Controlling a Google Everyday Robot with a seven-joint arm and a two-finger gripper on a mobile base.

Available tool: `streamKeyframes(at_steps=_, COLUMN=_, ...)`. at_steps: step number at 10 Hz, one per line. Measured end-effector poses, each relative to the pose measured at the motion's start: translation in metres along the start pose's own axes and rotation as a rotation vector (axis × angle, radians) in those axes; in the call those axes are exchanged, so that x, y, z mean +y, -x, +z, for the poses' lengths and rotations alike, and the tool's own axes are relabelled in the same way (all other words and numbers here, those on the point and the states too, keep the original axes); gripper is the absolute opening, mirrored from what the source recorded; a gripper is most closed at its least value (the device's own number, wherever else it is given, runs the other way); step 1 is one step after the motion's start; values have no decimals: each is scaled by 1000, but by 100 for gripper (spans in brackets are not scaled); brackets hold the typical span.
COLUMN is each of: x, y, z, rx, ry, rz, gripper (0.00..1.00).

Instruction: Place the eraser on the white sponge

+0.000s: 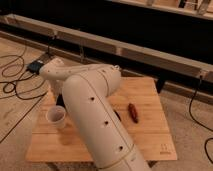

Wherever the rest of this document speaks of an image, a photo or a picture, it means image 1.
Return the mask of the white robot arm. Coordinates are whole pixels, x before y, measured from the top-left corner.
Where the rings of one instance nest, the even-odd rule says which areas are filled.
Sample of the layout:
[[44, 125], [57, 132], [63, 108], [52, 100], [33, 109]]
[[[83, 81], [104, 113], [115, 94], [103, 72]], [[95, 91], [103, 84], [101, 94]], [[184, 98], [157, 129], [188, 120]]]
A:
[[119, 66], [65, 66], [54, 59], [44, 64], [39, 74], [62, 82], [67, 113], [99, 171], [151, 171], [107, 100], [120, 86]]

